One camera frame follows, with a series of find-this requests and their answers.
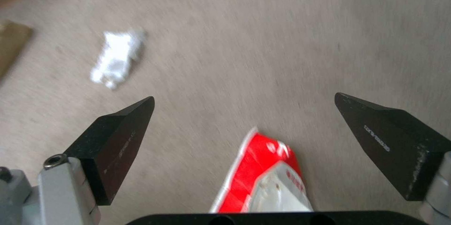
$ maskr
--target carpet floor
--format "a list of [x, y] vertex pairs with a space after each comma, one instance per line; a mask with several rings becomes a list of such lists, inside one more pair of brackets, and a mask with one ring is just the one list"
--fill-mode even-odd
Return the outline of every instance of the carpet floor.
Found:
[[[290, 145], [316, 210], [417, 217], [356, 142], [336, 92], [402, 108], [451, 137], [451, 0], [20, 0], [35, 34], [0, 83], [0, 164], [30, 181], [98, 116], [156, 107], [101, 224], [207, 212], [254, 126]], [[89, 80], [103, 31], [143, 28], [110, 91]]]

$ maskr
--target hole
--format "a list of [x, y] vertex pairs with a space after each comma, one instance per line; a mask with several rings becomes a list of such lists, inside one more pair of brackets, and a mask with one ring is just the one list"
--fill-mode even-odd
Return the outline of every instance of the hole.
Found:
[[311, 218], [310, 225], [335, 225], [335, 222], [326, 215], [315, 215]]
[[226, 216], [220, 216], [211, 220], [210, 223], [208, 223], [208, 225], [234, 225], [234, 223], [231, 218]]
[[61, 157], [55, 156], [49, 159], [49, 164], [56, 164], [61, 160]]

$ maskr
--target trash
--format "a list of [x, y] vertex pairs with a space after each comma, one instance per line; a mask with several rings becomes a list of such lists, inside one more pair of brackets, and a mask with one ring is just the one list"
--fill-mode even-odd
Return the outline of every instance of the trash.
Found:
[[255, 127], [243, 140], [210, 213], [312, 210], [295, 153]]
[[132, 59], [138, 61], [138, 53], [145, 39], [143, 30], [123, 33], [104, 32], [105, 44], [97, 64], [91, 70], [91, 81], [103, 83], [113, 90], [129, 75]]

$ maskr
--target red wrapper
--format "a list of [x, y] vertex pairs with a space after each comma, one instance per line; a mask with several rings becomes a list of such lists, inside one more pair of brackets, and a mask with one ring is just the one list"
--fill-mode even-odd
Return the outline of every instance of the red wrapper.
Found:
[[311, 211], [291, 148], [252, 129], [210, 209], [211, 213]]

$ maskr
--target crumpled plastic bag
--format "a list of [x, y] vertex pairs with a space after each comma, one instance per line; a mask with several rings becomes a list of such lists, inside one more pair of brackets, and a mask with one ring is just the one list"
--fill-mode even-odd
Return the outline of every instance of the crumpled plastic bag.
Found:
[[129, 32], [104, 32], [105, 44], [97, 64], [91, 70], [91, 81], [103, 83], [111, 90], [125, 81], [133, 61], [138, 61], [138, 53], [145, 40], [143, 30]]

